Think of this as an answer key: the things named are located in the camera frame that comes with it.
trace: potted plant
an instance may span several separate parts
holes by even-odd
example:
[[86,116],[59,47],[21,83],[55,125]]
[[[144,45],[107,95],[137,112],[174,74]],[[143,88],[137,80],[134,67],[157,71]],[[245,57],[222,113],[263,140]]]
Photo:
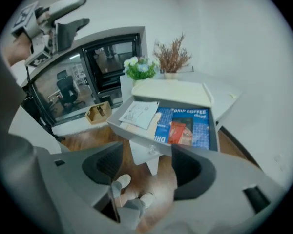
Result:
[[132,57],[124,61],[124,72],[133,81],[133,86],[135,86],[139,81],[146,78],[153,78],[156,74],[155,62],[149,64],[148,58],[145,57]]
[[182,33],[171,45],[167,46],[155,41],[154,56],[159,60],[160,69],[164,72],[165,79],[176,79],[177,71],[188,65],[191,55],[185,48],[181,48],[181,43],[185,35]]

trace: shoe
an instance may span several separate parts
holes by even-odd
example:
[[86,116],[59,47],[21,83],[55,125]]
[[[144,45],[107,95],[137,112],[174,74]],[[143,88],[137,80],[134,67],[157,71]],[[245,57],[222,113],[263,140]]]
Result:
[[155,200],[155,196],[152,193],[146,193],[144,194],[140,200],[144,203],[146,209],[150,207],[150,205]]
[[122,185],[122,189],[127,187],[131,182],[131,177],[129,174],[121,175],[116,181],[120,182]]

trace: vase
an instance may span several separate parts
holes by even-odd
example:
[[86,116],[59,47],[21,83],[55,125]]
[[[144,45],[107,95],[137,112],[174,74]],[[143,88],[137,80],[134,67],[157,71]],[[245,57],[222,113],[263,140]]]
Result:
[[177,80],[178,73],[164,73],[165,80]]
[[141,83],[142,81],[144,81],[144,79],[143,80],[132,80],[132,86],[134,87],[134,86],[137,86],[139,83]]

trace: brown dried branches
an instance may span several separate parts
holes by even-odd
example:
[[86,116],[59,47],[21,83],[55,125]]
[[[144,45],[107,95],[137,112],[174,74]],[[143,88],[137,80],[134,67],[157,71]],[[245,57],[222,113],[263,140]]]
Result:
[[185,35],[182,33],[179,38],[176,38],[171,46],[161,44],[158,40],[155,41],[153,54],[158,58],[161,70],[166,73],[176,73],[183,66],[188,65],[188,61],[192,55],[188,55],[185,48],[181,49],[181,43]]

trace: person's arm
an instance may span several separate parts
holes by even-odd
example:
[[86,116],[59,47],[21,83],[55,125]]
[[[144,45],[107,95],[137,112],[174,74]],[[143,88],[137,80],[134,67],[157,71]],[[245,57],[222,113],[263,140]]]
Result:
[[30,39],[25,33],[21,33],[12,44],[4,49],[3,54],[10,66],[13,66],[15,63],[26,60],[30,56],[30,47]]

